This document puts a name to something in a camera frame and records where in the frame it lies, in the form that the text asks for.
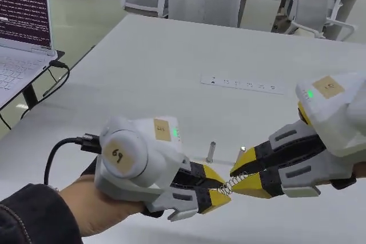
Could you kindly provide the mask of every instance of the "black cable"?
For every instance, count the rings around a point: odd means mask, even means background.
[[[57,80],[56,80],[55,76],[53,75],[53,73],[51,72],[51,70],[50,70],[50,69],[48,69],[48,72],[50,73],[50,75],[51,75],[51,77],[53,78],[53,80],[55,80],[55,82],[57,82]]]
[[[69,79],[69,77],[70,77],[70,73],[71,73],[71,71],[70,71],[70,68],[68,67],[68,65],[66,65],[66,64],[64,64],[64,63],[62,63],[62,62],[60,62],[61,64],[62,64],[62,68],[64,68],[64,69],[66,69],[67,70],[67,75],[66,75],[66,78],[65,78],[65,80],[56,88],[56,89],[54,89],[51,93],[49,93],[48,95],[46,95],[45,97],[43,97],[40,101],[38,101],[38,103],[37,104],[40,104],[40,103],[42,103],[43,101],[45,101],[46,99],[48,99],[51,95],[53,95],[56,91],[58,91],[66,82],[67,82],[67,80]]]
[[[9,130],[11,130],[10,125],[5,121],[4,117],[2,117],[2,115],[1,115],[1,114],[0,114],[0,119],[1,119],[1,121],[5,124],[5,126],[6,126]]]
[[[23,117],[25,116],[25,114],[26,114],[26,113],[28,113],[28,111],[29,111],[29,109],[26,109],[26,110],[22,113],[22,115],[21,115],[21,120],[23,119]]]
[[[69,79],[69,77],[70,77],[70,73],[71,73],[71,71],[70,71],[70,68],[68,67],[68,65],[66,65],[65,63],[62,63],[62,62],[60,62],[60,61],[50,61],[50,65],[52,66],[52,67],[56,67],[56,68],[63,68],[63,69],[66,69],[67,70],[67,73],[66,73],[66,78],[65,78],[65,80],[56,88],[56,89],[54,89],[51,93],[49,93],[47,96],[45,96],[45,97],[43,97],[40,101],[38,101],[38,103],[36,104],[36,105],[38,105],[38,104],[40,104],[40,103],[42,103],[43,101],[45,101],[46,99],[48,99],[51,95],[53,95],[56,91],[58,91],[66,82],[67,82],[67,80]],[[30,109],[28,108],[28,109],[26,109],[24,112],[23,112],[23,114],[21,115],[21,120],[24,118],[24,116],[26,115],[26,113],[28,113],[28,111],[30,111]]]
[[[99,136],[94,135],[94,134],[84,134],[83,137],[66,138],[64,140],[61,140],[52,148],[52,151],[51,151],[50,155],[48,156],[46,169],[45,169],[45,176],[43,179],[43,182],[45,185],[49,184],[51,165],[52,165],[52,161],[56,155],[57,150],[61,146],[65,145],[65,144],[71,144],[71,143],[76,144],[76,145],[81,145],[80,150],[82,150],[82,151],[87,151],[87,152],[94,153],[94,154],[102,153]]]
[[[51,151],[50,155],[48,156],[48,160],[47,160],[47,164],[46,164],[46,169],[45,169],[45,177],[43,179],[43,182],[44,182],[45,185],[48,185],[52,161],[53,161],[53,158],[55,157],[55,154],[56,154],[57,150],[61,146],[65,145],[65,144],[68,144],[68,143],[73,143],[73,144],[81,145],[82,144],[82,138],[80,138],[80,137],[77,137],[77,138],[66,138],[66,139],[61,140],[60,142],[58,142],[52,148],[52,151]]]

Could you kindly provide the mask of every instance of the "green led light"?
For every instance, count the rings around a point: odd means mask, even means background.
[[[314,97],[314,94],[313,94],[313,92],[312,92],[312,91],[310,91],[310,90],[308,90],[308,96],[309,96],[309,98],[312,98],[312,97]]]

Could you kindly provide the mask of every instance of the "usb cable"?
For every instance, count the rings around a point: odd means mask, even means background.
[[[36,105],[42,103],[43,101],[48,99],[51,95],[53,95],[56,91],[58,91],[67,82],[67,80],[70,77],[70,68],[65,63],[53,60],[53,61],[50,61],[50,66],[51,67],[56,67],[56,68],[61,68],[61,69],[66,69],[67,73],[66,73],[65,80],[56,89],[54,89],[51,93],[49,93],[47,96],[43,97],[40,101],[38,101],[38,103]],[[26,109],[24,111],[24,113],[21,115],[21,119],[23,119],[23,117],[26,115],[26,113],[28,113],[28,111],[30,111],[30,109]]]

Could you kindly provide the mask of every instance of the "laptop keyboard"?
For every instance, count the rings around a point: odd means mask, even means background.
[[[34,74],[44,60],[28,60],[0,56],[0,90],[11,90],[20,80]]]

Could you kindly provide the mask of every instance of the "sticker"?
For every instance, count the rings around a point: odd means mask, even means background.
[[[103,155],[122,174],[128,174],[134,165],[134,159],[114,141],[104,148]]]
[[[172,141],[169,123],[165,120],[154,119],[156,140]]]
[[[326,98],[330,99],[336,95],[343,93],[344,88],[339,85],[333,78],[324,77],[313,83],[313,86]]]

